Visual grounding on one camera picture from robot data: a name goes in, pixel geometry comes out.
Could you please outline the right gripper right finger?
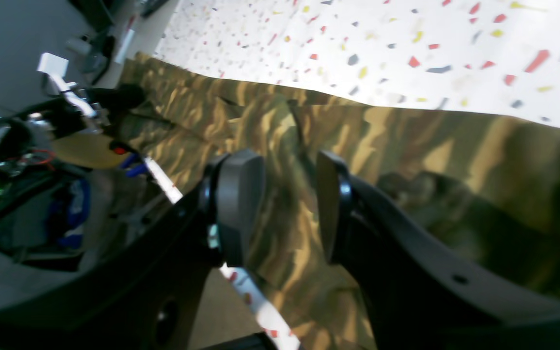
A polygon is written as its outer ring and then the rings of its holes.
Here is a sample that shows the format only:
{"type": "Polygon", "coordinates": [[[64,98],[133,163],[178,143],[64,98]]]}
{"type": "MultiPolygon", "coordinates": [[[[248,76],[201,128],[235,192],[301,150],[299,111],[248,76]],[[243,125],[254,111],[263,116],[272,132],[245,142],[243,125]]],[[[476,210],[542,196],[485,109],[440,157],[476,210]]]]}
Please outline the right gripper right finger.
{"type": "Polygon", "coordinates": [[[358,283],[380,350],[560,350],[560,301],[465,261],[319,151],[325,258],[358,283]]]}

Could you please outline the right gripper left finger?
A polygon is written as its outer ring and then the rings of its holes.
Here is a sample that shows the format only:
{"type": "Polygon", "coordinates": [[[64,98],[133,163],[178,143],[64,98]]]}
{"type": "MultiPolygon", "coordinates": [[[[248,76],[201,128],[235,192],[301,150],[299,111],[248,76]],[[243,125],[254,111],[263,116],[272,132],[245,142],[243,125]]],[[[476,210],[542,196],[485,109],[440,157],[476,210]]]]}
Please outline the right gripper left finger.
{"type": "Polygon", "coordinates": [[[77,279],[0,309],[0,350],[184,350],[211,269],[242,267],[264,159],[224,154],[142,237],[77,279]]]}

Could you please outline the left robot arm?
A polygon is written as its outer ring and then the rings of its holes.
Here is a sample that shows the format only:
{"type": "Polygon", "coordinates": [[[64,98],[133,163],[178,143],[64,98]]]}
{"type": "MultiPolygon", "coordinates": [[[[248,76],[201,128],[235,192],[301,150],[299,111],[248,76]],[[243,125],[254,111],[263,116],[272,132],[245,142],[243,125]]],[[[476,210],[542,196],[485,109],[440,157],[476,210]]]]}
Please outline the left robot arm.
{"type": "Polygon", "coordinates": [[[54,272],[93,264],[117,215],[120,165],[131,149],[114,135],[146,100],[136,84],[78,88],[0,117],[0,253],[54,272]]]}

